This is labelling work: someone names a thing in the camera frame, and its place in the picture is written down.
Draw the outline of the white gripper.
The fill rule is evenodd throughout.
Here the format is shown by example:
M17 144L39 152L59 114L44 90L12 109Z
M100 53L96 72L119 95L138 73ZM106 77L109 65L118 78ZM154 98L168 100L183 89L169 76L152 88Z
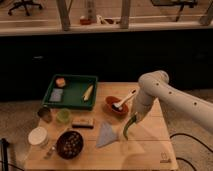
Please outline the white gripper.
M126 130L135 122L138 124L140 121L144 119L144 117L150 111L150 106L144 105L136 100L133 101L132 108L131 108L131 115L132 117L126 124Z

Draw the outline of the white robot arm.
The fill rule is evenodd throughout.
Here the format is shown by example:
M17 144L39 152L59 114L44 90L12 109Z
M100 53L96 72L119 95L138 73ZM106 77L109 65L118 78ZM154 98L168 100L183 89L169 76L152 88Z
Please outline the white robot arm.
M143 74L138 79L139 91L132 101L131 118L123 135L133 123L142 121L151 110L156 98L182 111L213 134L213 103L184 93L169 85L169 76L163 70Z

